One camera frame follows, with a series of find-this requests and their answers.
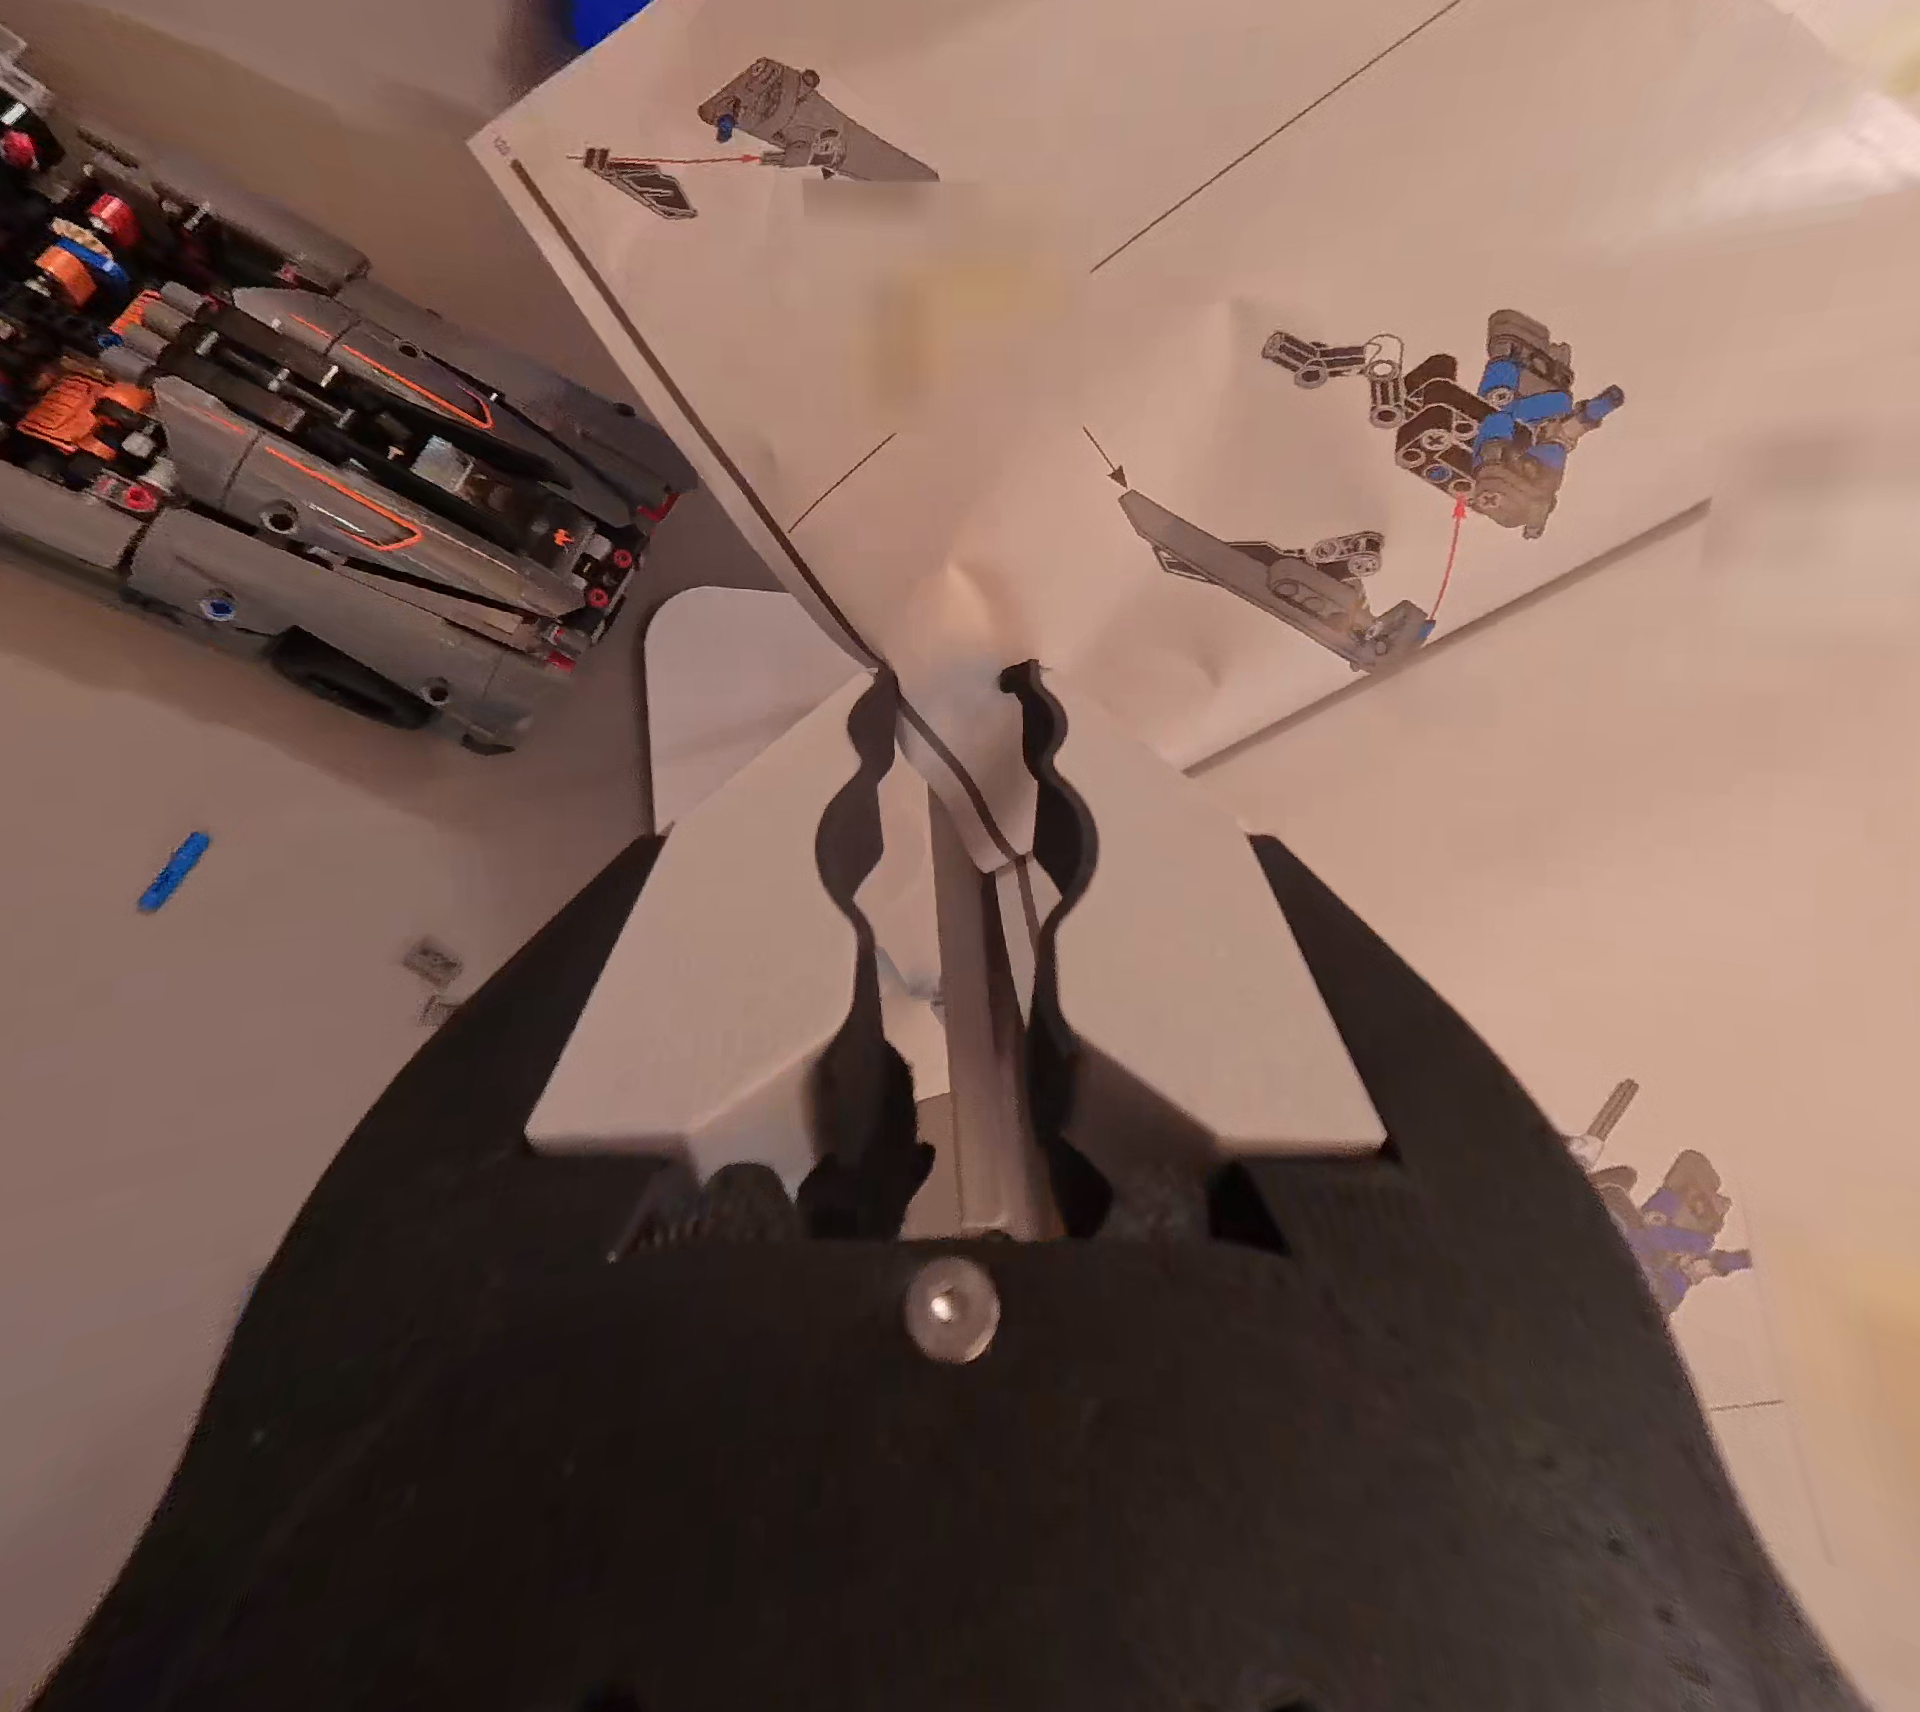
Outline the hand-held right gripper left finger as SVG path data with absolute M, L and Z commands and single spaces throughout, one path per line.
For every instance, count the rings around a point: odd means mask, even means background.
M 824 1238 L 894 1240 L 932 1171 L 859 888 L 899 686 L 857 672 L 664 837 L 526 1137 L 768 1175 Z

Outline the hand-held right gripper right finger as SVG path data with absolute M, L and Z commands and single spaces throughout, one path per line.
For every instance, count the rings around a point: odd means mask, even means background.
M 1022 1048 L 1067 1240 L 1206 1238 L 1233 1171 L 1367 1160 L 1387 1131 L 1247 831 L 1036 660 L 1000 674 L 1034 784 Z

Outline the thick lego instruction booklet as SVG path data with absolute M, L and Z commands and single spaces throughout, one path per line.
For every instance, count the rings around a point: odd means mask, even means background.
M 659 0 L 475 144 L 1039 921 L 1004 667 L 1285 839 L 1916 1604 L 1916 111 L 1770 0 Z

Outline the scattered loose lego pieces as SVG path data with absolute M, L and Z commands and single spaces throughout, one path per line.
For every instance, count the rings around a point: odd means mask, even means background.
M 209 850 L 212 837 L 205 831 L 196 828 L 188 833 L 135 896 L 135 916 L 153 918 L 168 908 L 180 896 L 181 887 L 192 878 L 196 868 L 204 864 Z M 419 1006 L 419 1024 L 423 1028 L 441 1027 L 448 1016 L 461 1008 L 460 981 L 466 965 L 436 940 L 412 940 L 399 954 L 399 969 L 425 990 L 423 1004 Z

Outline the grey lego car model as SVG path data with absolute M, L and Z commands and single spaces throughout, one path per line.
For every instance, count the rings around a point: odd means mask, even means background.
M 700 489 L 659 424 L 75 121 L 2 32 L 2 537 L 401 734 L 507 756 Z

